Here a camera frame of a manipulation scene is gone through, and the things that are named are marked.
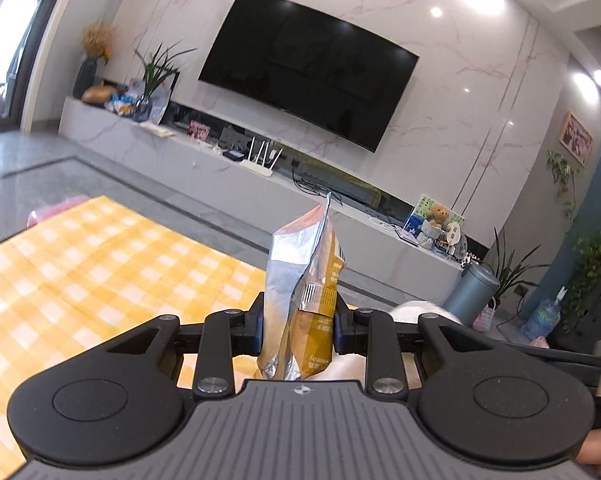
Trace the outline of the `white round cloth pad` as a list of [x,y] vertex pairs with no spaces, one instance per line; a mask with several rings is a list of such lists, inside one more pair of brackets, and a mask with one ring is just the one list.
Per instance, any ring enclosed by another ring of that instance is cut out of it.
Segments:
[[419,317],[423,314],[436,314],[443,318],[448,318],[448,320],[454,323],[462,324],[454,314],[429,301],[410,300],[389,311],[389,315],[395,322],[407,324],[416,324],[419,321]]

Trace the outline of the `silver yellow snack bag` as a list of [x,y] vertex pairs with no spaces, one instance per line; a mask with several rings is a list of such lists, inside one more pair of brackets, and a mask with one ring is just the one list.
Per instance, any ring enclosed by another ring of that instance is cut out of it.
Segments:
[[262,378],[305,380],[331,364],[337,285],[346,266],[331,205],[328,195],[273,234],[257,360]]

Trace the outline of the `pink space heater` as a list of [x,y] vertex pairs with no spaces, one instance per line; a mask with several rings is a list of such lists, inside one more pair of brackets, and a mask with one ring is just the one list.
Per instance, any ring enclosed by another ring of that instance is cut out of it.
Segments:
[[532,341],[529,342],[529,346],[541,349],[550,349],[547,340],[542,336],[532,339]]

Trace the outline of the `blue water jug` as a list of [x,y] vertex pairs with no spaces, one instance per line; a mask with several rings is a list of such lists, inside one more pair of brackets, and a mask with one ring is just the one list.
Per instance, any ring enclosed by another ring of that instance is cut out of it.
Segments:
[[530,341],[539,337],[547,338],[561,320],[561,303],[566,292],[567,288],[562,287],[553,300],[542,300],[528,321],[521,326],[521,336]]

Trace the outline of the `grey blue trash bin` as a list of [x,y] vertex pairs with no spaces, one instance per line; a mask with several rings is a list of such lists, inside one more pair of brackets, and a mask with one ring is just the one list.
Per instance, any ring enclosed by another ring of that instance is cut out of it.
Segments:
[[491,271],[477,263],[462,270],[450,296],[442,307],[465,326],[471,326],[498,290],[500,282]]

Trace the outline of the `potted snake plant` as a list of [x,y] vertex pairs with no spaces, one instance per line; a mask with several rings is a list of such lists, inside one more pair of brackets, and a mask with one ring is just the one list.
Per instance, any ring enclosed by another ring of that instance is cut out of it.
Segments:
[[491,272],[491,274],[499,282],[497,290],[493,293],[489,300],[488,306],[494,311],[500,307],[503,296],[517,286],[527,288],[537,287],[538,284],[532,281],[528,274],[533,270],[547,269],[548,263],[530,263],[530,258],[540,249],[540,245],[530,249],[526,255],[519,260],[516,258],[516,250],[507,248],[505,233],[494,232],[494,260],[491,262],[484,261],[483,266]]

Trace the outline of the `teddy bear figurine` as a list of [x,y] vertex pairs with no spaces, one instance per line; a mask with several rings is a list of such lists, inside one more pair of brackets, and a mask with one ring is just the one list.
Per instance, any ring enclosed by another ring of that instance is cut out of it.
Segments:
[[437,229],[442,229],[450,217],[450,210],[439,203],[434,203],[428,209],[426,220]]

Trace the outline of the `yellow checkered tablecloth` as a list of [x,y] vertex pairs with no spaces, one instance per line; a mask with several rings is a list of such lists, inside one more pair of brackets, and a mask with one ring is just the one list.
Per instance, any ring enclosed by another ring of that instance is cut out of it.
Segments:
[[6,406],[25,379],[161,314],[246,310],[265,276],[105,196],[0,243],[0,479],[23,463]]

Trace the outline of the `hanging ivy plant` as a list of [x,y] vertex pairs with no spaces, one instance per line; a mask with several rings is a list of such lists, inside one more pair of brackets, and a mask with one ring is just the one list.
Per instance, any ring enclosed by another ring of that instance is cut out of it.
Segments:
[[565,288],[564,330],[573,330],[594,311],[601,288],[601,157],[573,227],[544,278],[550,290]]

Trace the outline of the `white wifi router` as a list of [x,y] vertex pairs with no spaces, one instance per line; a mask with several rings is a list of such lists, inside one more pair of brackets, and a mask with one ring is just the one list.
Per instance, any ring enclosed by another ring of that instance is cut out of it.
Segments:
[[261,177],[270,178],[282,153],[283,148],[276,146],[273,141],[261,140],[257,143],[257,139],[253,138],[246,157],[240,161],[240,166]]

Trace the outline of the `white marble tv console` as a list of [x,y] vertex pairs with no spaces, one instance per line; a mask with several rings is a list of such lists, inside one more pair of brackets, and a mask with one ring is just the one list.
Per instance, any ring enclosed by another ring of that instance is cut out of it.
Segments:
[[[264,177],[177,133],[159,138],[130,119],[65,100],[62,136],[139,174],[267,233],[322,204],[278,174]],[[370,214],[332,203],[329,208],[346,256],[343,278],[371,280],[442,304],[461,277],[457,264],[401,240]]]

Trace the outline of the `green plant in glass vase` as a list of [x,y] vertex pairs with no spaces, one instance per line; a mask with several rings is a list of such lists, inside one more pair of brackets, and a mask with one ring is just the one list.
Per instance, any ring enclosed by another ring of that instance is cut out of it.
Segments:
[[174,60],[179,56],[196,51],[196,48],[176,51],[178,44],[176,42],[168,47],[159,44],[156,50],[147,58],[138,49],[134,50],[134,55],[143,65],[142,81],[144,84],[143,92],[134,104],[133,120],[135,122],[146,122],[150,118],[153,93],[171,75],[178,72]]

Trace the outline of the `dark vase dried flowers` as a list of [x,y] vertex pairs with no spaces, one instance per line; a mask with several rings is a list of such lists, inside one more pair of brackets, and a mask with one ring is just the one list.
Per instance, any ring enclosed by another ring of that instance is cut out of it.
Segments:
[[84,51],[77,78],[73,88],[73,97],[80,100],[89,88],[94,85],[99,62],[108,63],[112,57],[110,47],[113,43],[114,27],[105,21],[96,21],[86,27],[81,34],[81,49]]

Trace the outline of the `framed wall picture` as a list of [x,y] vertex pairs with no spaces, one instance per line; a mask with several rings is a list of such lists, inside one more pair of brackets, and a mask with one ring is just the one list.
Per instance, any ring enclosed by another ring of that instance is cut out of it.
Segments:
[[559,142],[581,167],[587,166],[593,147],[593,137],[572,112],[566,114]]

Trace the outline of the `black wall television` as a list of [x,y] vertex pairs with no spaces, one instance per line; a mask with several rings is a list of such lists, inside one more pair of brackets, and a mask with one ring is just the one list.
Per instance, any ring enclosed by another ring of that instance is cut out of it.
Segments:
[[288,0],[234,0],[201,81],[376,151],[419,55]]

